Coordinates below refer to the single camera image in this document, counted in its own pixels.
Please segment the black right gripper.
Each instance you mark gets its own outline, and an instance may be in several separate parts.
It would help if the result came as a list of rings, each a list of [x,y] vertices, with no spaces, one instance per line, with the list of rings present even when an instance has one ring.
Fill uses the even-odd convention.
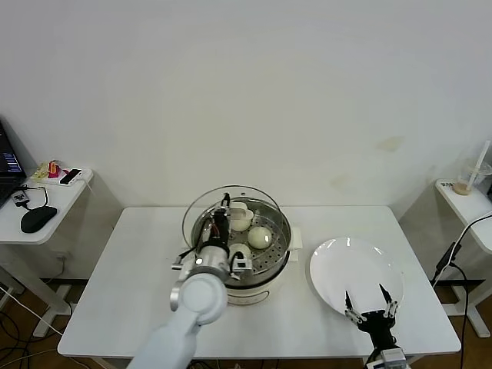
[[[374,348],[396,348],[396,338],[391,333],[395,325],[395,315],[398,308],[398,301],[391,297],[391,294],[379,284],[381,293],[386,301],[386,308],[379,311],[369,311],[362,315],[354,310],[348,291],[345,291],[345,310],[344,314],[357,328],[368,333]]]

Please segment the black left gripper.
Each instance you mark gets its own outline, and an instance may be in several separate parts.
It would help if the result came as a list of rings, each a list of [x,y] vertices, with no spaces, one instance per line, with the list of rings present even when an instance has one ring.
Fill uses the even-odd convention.
[[[231,203],[231,196],[229,193],[224,193],[224,197],[221,200],[221,209],[214,212],[212,218],[211,236],[209,237],[209,244],[212,246],[220,247],[224,250],[228,249],[229,239],[229,220],[226,215],[226,211],[229,210]]]

